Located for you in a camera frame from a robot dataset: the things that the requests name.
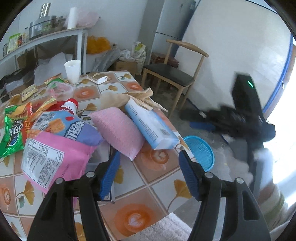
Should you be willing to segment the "pink blue cracker bag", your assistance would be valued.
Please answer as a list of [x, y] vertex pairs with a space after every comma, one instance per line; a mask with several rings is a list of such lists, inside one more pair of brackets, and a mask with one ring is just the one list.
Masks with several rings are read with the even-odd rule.
[[47, 193], [57, 178], [83, 176], [104, 141], [99, 131], [65, 110], [45, 111], [28, 132], [21, 168], [32, 185]]

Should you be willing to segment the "white charger cable box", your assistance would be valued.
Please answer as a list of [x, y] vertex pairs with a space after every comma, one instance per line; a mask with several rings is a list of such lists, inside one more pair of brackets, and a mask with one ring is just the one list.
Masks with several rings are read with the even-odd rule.
[[88, 123], [89, 125], [93, 126], [93, 128], [97, 129], [97, 127], [96, 127], [95, 124], [93, 123], [93, 120], [92, 120], [92, 118], [91, 118], [91, 116], [90, 116], [90, 114], [92, 114], [92, 113], [94, 113], [94, 111], [91, 111], [91, 110], [84, 110], [84, 111], [82, 111], [80, 118], [81, 118], [84, 122], [86, 122], [86, 123]]

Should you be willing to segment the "white red-capped milk bottle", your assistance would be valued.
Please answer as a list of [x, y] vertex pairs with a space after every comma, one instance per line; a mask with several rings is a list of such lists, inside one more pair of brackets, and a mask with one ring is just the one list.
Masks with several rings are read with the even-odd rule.
[[54, 110], [64, 110], [69, 112], [72, 115], [76, 115], [78, 107], [79, 107], [78, 101], [74, 98], [70, 98], [66, 101], [57, 102], [57, 105], [54, 108]]

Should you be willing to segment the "white towel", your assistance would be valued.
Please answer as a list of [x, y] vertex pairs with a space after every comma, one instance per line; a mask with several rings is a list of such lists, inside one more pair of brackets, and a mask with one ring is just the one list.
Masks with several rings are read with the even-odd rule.
[[148, 228], [124, 238], [129, 241], [157, 241], [157, 240], [188, 240], [192, 229], [178, 218], [174, 213], [170, 213], [157, 223]]

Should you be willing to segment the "green chip bag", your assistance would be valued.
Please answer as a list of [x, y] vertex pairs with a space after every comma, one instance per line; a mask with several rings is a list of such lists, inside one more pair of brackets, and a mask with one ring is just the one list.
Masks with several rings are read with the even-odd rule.
[[25, 120], [28, 118], [27, 105], [11, 105], [4, 110], [4, 136], [1, 140], [1, 158], [23, 150]]

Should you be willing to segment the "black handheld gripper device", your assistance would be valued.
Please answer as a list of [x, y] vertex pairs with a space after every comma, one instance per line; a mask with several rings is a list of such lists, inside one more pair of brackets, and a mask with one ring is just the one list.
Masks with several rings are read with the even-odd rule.
[[180, 119], [189, 121], [192, 128], [244, 139], [255, 149], [272, 140], [276, 134], [275, 125], [268, 123], [263, 116], [251, 76], [237, 73], [231, 95], [234, 107], [221, 105], [219, 109], [184, 109]]

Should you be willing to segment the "pink sponge cloth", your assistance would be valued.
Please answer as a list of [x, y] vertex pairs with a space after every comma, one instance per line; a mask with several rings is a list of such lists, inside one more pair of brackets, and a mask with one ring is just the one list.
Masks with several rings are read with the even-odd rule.
[[90, 114], [102, 137], [131, 161], [144, 145], [145, 138], [134, 122], [119, 108], [111, 107]]

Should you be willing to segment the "light blue tissue pack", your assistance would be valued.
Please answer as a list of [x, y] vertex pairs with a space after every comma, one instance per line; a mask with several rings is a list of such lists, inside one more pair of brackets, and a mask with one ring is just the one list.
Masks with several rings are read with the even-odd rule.
[[153, 110], [141, 107], [132, 98], [125, 110], [153, 150], [170, 150], [178, 143], [177, 136]]

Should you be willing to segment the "small green wrapper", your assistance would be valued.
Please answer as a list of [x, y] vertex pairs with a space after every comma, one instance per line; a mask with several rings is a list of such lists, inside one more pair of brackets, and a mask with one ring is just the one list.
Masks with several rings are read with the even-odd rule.
[[69, 81], [67, 79], [63, 79], [60, 76], [53, 76], [47, 80], [44, 81], [44, 84], [46, 87], [49, 85], [52, 85], [53, 87], [56, 86], [57, 83], [68, 83]]

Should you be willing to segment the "gold cigarette box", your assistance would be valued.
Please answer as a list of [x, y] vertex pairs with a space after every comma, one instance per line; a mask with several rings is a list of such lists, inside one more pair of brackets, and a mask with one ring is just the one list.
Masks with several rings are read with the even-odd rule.
[[102, 84], [108, 80], [107, 75], [105, 75], [103, 73], [99, 73], [99, 72], [88, 73], [87, 78], [97, 85]]

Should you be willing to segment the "crumpled brown paper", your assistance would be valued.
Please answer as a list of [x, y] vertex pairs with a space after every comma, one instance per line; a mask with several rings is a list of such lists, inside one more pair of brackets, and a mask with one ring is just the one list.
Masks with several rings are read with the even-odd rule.
[[125, 93], [105, 93], [102, 94], [100, 99], [100, 109], [111, 107], [121, 108], [126, 105], [130, 99], [134, 100], [136, 104], [145, 108], [146, 110], [160, 109], [165, 112], [168, 110], [162, 107], [159, 103], [154, 102], [151, 97], [154, 92], [149, 87], [142, 91], [132, 91]]

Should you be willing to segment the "white paper cup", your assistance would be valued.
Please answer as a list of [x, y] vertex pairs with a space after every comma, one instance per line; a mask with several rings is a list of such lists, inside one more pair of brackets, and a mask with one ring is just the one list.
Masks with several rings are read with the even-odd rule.
[[64, 67], [65, 67], [68, 81], [71, 82], [72, 84], [76, 84], [80, 79], [81, 61], [70, 60], [64, 64]]

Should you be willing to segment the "wooden chair black seat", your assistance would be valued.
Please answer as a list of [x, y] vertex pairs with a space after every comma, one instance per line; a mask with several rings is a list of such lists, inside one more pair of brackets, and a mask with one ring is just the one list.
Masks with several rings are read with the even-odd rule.
[[[158, 78], [158, 83], [156, 86], [156, 91], [158, 91], [160, 84], [162, 81], [173, 85], [174, 87], [176, 87], [178, 89], [177, 95], [175, 97], [173, 106], [171, 108], [171, 111], [168, 115], [168, 118], [171, 117], [171, 115], [173, 114], [178, 101], [181, 97], [181, 94], [183, 93], [183, 91], [185, 89], [187, 89], [186, 93], [185, 93], [185, 97], [184, 100], [181, 104], [181, 106], [183, 106], [188, 98], [189, 95], [189, 91], [192, 88], [192, 85], [194, 84], [194, 82], [197, 79], [197, 75], [201, 69], [203, 60], [205, 58], [209, 57], [209, 54], [207, 54], [205, 51], [201, 50], [200, 48], [198, 48], [197, 46], [191, 44], [191, 43], [187, 43], [187, 42], [183, 42], [183, 41], [177, 41], [177, 40], [171, 40], [171, 39], [167, 39], [166, 42], [168, 42], [169, 48], [168, 51], [166, 53], [166, 57], [164, 59], [163, 63], [157, 63], [157, 64], [149, 64], [144, 66], [144, 71], [143, 71], [143, 75], [142, 75], [142, 81], [141, 81], [141, 86], [144, 87], [145, 84], [145, 80], [147, 78], [147, 75], [150, 74], [153, 77], [157, 77]], [[183, 48], [186, 48], [190, 51], [196, 52], [198, 54], [201, 55], [201, 59], [197, 65], [197, 68], [195, 70], [195, 73], [193, 76], [188, 75], [187, 73], [182, 72], [181, 70], [168, 65], [168, 59], [170, 56], [170, 52], [171, 52], [171, 48], [173, 46], [173, 44], [177, 45], [177, 46], [181, 46]]]

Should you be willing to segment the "paper towel roll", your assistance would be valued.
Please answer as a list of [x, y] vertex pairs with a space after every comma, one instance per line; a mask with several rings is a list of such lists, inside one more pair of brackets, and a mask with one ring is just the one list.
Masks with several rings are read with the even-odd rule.
[[77, 7], [70, 8], [67, 29], [76, 28], [77, 21], [78, 21], [78, 8]]

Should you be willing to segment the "grey refrigerator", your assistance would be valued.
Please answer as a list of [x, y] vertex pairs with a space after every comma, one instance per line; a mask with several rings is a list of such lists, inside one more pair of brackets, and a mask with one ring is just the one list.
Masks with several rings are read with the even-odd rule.
[[196, 9], [197, 1], [147, 1], [138, 40], [146, 45], [146, 64], [152, 53], [166, 54], [167, 39], [181, 41]]

